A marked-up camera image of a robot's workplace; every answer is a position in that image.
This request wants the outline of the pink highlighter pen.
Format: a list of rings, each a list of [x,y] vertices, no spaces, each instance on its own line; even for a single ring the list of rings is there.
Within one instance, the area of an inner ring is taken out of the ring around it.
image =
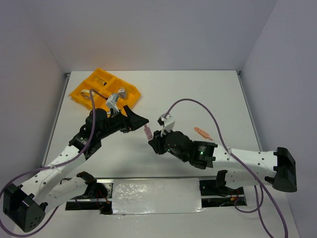
[[[152,134],[151,129],[147,125],[144,125],[144,132],[145,132],[147,139],[152,140],[153,134]]]

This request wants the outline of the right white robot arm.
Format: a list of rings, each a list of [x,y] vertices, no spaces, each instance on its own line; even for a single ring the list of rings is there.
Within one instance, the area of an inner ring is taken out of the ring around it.
[[[148,141],[158,155],[169,153],[184,163],[216,172],[215,188],[221,194],[257,184],[282,192],[296,192],[296,162],[288,149],[256,152],[225,149],[213,142],[193,141],[180,131],[155,131]]]

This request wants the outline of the clear tape roll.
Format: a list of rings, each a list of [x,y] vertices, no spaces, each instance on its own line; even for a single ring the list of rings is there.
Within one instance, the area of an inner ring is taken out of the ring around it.
[[[85,99],[87,99],[87,100],[90,100],[90,99],[91,99],[91,96],[94,96],[95,93],[94,93],[94,92],[91,92],[91,91],[88,90],[88,89],[83,89],[83,90],[81,90],[80,95],[81,95],[83,98],[85,98]]]

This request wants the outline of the jar of paper clips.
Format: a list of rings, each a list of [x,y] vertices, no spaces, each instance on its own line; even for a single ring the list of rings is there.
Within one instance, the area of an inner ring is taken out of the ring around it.
[[[126,91],[126,89],[124,87],[119,88],[117,93],[118,93],[120,98],[122,98],[122,99],[126,99],[127,98],[127,91]]]

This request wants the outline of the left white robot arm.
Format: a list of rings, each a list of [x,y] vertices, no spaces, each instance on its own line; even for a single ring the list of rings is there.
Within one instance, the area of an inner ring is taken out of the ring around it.
[[[103,109],[93,109],[57,158],[46,167],[32,170],[33,176],[22,184],[15,185],[11,180],[1,190],[3,213],[25,233],[25,237],[40,231],[38,226],[47,212],[56,210],[73,197],[84,195],[90,198],[96,194],[97,181],[87,172],[80,172],[68,181],[64,179],[100,149],[102,139],[118,131],[136,131],[149,122],[128,106],[123,109],[125,114],[117,112],[111,116]]]

